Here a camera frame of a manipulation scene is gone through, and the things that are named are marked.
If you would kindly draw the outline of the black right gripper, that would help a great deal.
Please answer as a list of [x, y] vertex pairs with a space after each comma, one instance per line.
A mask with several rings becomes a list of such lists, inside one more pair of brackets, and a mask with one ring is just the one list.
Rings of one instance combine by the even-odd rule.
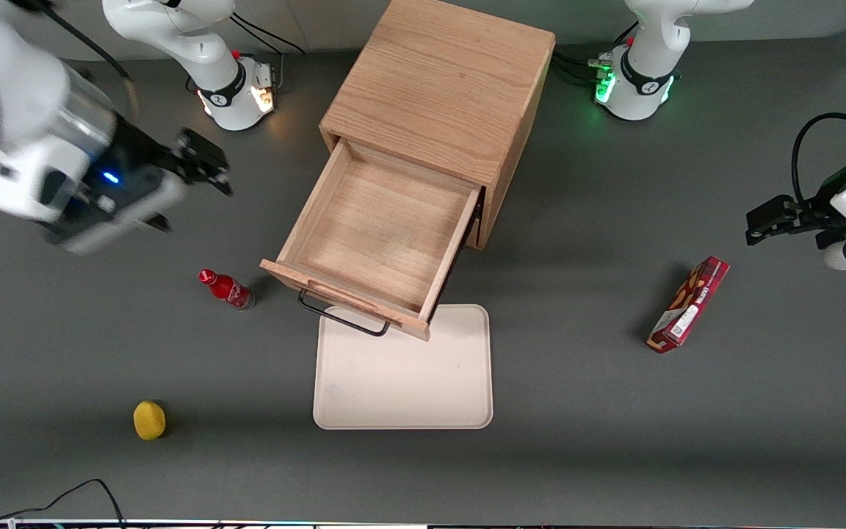
[[121, 114], [113, 118], [110, 143], [92, 159], [84, 175], [87, 197], [99, 215], [117, 217], [138, 207], [157, 215], [178, 204], [187, 193], [178, 168], [197, 183], [233, 195], [228, 177], [231, 166], [224, 151], [208, 148], [200, 134], [182, 129], [171, 151]]

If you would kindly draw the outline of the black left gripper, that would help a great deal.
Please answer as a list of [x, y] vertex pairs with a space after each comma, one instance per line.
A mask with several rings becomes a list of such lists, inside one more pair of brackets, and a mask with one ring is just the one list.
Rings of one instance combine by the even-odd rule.
[[776, 195], [748, 213], [745, 244], [758, 245], [765, 239], [782, 234], [802, 234], [815, 231], [819, 250], [834, 243], [846, 243], [846, 217], [831, 205], [831, 199], [846, 188], [846, 165], [831, 174], [818, 191], [804, 198], [798, 165], [792, 165], [791, 195]]

